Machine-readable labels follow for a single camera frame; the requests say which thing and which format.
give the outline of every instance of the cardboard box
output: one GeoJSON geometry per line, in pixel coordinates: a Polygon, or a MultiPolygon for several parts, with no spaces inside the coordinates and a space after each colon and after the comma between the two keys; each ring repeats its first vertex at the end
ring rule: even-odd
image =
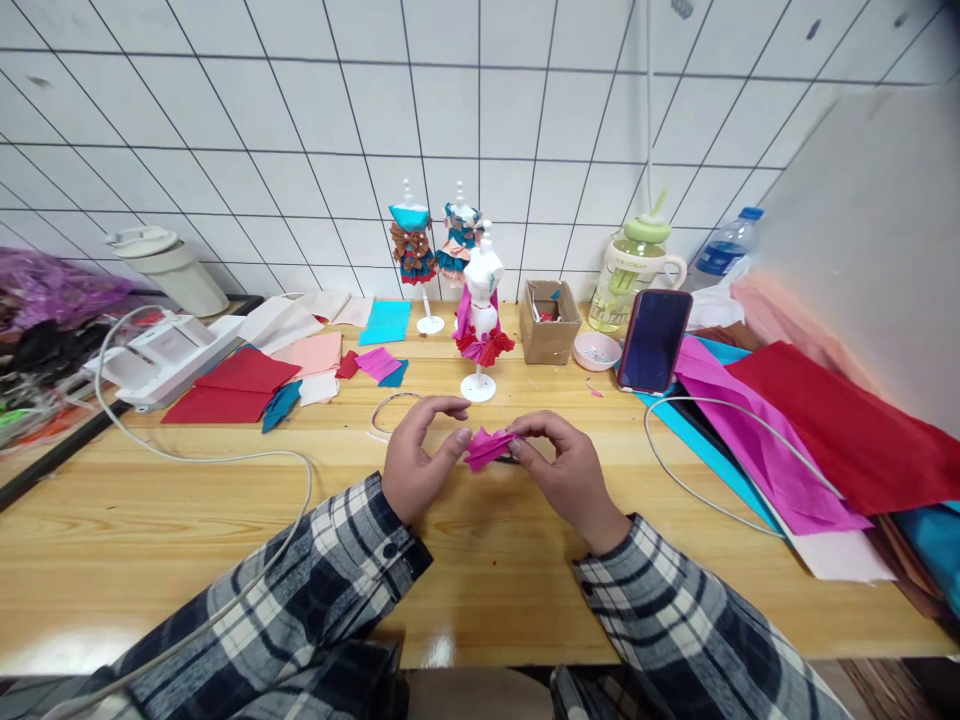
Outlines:
{"type": "Polygon", "coordinates": [[[527,365],[566,365],[580,331],[580,311],[570,286],[558,280],[527,280],[522,297],[523,359],[527,365]],[[542,314],[552,322],[542,321],[542,314]]]}

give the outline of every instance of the plaid shirt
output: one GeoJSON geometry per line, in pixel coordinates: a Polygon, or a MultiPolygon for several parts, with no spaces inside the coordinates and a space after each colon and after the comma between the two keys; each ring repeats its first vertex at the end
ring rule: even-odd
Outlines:
{"type": "MultiPolygon", "coordinates": [[[[263,566],[284,533],[187,603],[82,694],[185,637],[263,566]]],[[[102,720],[367,718],[391,652],[364,636],[430,565],[375,473],[307,516],[267,579],[210,632],[88,713],[102,720]]],[[[574,574],[625,665],[599,681],[559,667],[557,718],[847,717],[756,608],[637,516],[574,574]]]]}

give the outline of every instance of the shirt sleeve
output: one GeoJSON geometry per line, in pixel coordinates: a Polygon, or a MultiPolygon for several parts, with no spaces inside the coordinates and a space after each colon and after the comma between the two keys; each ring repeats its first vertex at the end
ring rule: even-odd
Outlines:
{"type": "MultiPolygon", "coordinates": [[[[154,629],[86,689],[91,692],[152,660],[206,623],[263,568],[289,528],[154,629]]],[[[306,515],[283,557],[212,629],[129,686],[134,715],[151,720],[227,718],[254,698],[365,635],[389,614],[432,558],[403,526],[380,474],[306,515]]],[[[341,673],[336,663],[327,663],[341,673]]],[[[116,717],[101,707],[98,717],[116,717]]]]}
{"type": "Polygon", "coordinates": [[[673,717],[848,717],[760,611],[642,518],[631,520],[619,547],[574,566],[632,668],[625,687],[673,717]]]}

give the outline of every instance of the hand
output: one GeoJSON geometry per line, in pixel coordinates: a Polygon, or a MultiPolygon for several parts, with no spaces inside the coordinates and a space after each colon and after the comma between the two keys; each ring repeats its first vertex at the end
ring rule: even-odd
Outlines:
{"type": "Polygon", "coordinates": [[[434,416],[442,412],[457,420],[467,419],[469,400],[426,397],[410,408],[390,437],[381,487],[387,503],[404,525],[411,524],[433,503],[447,475],[470,442],[470,428],[460,428],[443,441],[434,457],[420,444],[434,416]]]}
{"type": "Polygon", "coordinates": [[[557,459],[552,465],[525,440],[512,440],[510,450],[594,555],[604,555],[623,542],[632,525],[610,499],[600,458],[585,433],[546,410],[517,418],[506,430],[524,437],[546,437],[553,443],[557,459]]]}

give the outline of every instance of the white tile wall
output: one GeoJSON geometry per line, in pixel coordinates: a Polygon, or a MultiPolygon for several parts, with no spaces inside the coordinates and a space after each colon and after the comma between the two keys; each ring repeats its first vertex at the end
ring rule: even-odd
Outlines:
{"type": "Polygon", "coordinates": [[[0,0],[0,245],[126,275],[103,236],[156,223],[232,292],[399,298],[387,206],[440,246],[460,180],[504,300],[586,300],[648,177],[692,258],[837,97],[960,70],[941,0],[651,1],[645,172],[647,0],[0,0]]]}

